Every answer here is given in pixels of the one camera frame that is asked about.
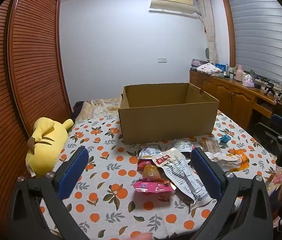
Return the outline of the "long white orange snack bag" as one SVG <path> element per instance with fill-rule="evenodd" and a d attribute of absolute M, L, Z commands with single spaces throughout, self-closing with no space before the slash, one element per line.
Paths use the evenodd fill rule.
<path fill-rule="evenodd" d="M 224 172 L 238 172 L 249 167 L 249 159 L 242 150 L 230 153 L 205 153 L 211 161 L 216 162 Z"/>

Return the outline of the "small teal candy wrapper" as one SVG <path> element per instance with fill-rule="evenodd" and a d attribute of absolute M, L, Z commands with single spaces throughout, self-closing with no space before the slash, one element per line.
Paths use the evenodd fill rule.
<path fill-rule="evenodd" d="M 231 137 L 228 134 L 223 134 L 219 139 L 219 141 L 224 144 L 227 144 L 230 140 L 231 140 Z"/>

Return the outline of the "brown snack bar packet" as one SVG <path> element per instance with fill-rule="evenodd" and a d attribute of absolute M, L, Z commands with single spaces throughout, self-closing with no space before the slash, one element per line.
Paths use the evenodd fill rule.
<path fill-rule="evenodd" d="M 212 154 L 222 152 L 217 140 L 203 140 L 200 144 L 204 152 Z"/>

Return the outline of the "white red-label snack bag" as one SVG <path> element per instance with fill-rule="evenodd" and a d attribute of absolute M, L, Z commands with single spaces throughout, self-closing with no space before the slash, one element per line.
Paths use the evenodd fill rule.
<path fill-rule="evenodd" d="M 202 181 L 178 149 L 171 148 L 152 156 L 151 159 L 157 167 L 162 168 L 180 192 L 192 199 L 191 207 L 201 207 L 212 201 Z"/>

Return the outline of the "pink snack pack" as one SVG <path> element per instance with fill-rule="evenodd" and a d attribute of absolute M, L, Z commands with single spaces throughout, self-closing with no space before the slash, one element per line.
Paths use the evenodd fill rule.
<path fill-rule="evenodd" d="M 141 161 L 138 164 L 137 171 L 141 172 L 142 177 L 132 184 L 136 192 L 166 193 L 175 191 L 171 182 L 161 177 L 157 166 L 152 161 Z"/>

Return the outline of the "white blue-text snack bag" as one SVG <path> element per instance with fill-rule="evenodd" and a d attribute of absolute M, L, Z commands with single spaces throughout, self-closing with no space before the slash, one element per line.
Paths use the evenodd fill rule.
<path fill-rule="evenodd" d="M 171 148 L 175 148 L 181 153 L 191 153 L 193 150 L 193 143 L 189 140 L 175 140 Z"/>

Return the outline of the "wooden sideboard cabinet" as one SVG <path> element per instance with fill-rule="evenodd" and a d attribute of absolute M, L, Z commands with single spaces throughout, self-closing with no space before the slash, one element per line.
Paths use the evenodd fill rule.
<path fill-rule="evenodd" d="M 244 87 L 236 80 L 190 71 L 190 83 L 219 100 L 219 110 L 251 132 L 258 122 L 270 124 L 272 115 L 282 117 L 282 102 L 275 102 L 263 90 Z"/>

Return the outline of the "pink tissue pack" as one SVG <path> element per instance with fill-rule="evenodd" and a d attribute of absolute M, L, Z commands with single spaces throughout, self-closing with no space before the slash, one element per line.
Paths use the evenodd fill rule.
<path fill-rule="evenodd" d="M 255 87 L 253 78 L 251 77 L 250 74 L 247 74 L 247 75 L 242 77 L 242 85 L 244 85 L 244 87 L 248 87 L 248 88 L 254 88 Z"/>

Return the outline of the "grey window blind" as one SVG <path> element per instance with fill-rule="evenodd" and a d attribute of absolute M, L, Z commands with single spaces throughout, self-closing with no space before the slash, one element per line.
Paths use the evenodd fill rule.
<path fill-rule="evenodd" d="M 236 63 L 282 84 L 282 7 L 277 0 L 228 0 Z"/>

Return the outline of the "orange-print white tablecloth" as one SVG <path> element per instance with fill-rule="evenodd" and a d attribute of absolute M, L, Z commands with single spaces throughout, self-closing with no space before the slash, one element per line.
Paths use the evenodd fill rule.
<path fill-rule="evenodd" d="M 229 135 L 221 145 L 222 153 L 241 153 L 248 161 L 237 177 L 261 176 L 270 182 L 276 172 L 274 156 L 243 128 L 218 111 L 212 133 L 189 137 L 194 146 L 201 141 Z M 90 239 L 127 239 L 151 232 L 157 239 L 198 230 L 217 204 L 211 200 L 192 207 L 191 199 L 176 189 L 175 193 L 140 193 L 133 183 L 137 171 L 139 145 L 124 145 L 119 117 L 105 115 L 75 124 L 55 165 L 55 170 L 69 160 L 79 146 L 89 152 L 89 161 L 64 205 L 81 230 Z"/>

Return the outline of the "folded floral cloth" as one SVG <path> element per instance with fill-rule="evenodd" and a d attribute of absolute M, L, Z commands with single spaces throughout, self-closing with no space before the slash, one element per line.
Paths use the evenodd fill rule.
<path fill-rule="evenodd" d="M 202 64 L 199 67 L 197 67 L 196 70 L 198 72 L 205 73 L 208 75 L 223 73 L 223 71 L 220 68 L 214 66 L 211 63 Z"/>

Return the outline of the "floral bed quilt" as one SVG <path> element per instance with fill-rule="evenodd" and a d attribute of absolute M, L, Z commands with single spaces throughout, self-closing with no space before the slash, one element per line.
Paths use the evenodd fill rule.
<path fill-rule="evenodd" d="M 118 116 L 119 105 L 120 98 L 78 101 L 73 107 L 71 119 L 77 124 L 88 119 Z"/>

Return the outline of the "brown cardboard box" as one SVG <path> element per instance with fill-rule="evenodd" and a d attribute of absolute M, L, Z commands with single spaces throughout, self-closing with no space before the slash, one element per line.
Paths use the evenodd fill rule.
<path fill-rule="evenodd" d="M 125 86 L 118 109 L 124 144 L 183 139 L 212 132 L 219 100 L 191 83 Z"/>

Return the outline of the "wooden louvered wardrobe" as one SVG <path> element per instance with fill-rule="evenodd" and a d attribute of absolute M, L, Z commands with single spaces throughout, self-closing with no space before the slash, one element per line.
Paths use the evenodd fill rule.
<path fill-rule="evenodd" d="M 61 0 L 0 0 L 0 239 L 14 185 L 40 117 L 63 122 L 70 104 L 60 51 Z"/>

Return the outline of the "wall air conditioner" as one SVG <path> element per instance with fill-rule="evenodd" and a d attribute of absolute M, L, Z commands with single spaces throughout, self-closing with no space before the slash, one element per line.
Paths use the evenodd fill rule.
<path fill-rule="evenodd" d="M 185 14 L 197 12 L 193 0 L 151 0 L 150 8 L 177 11 Z"/>

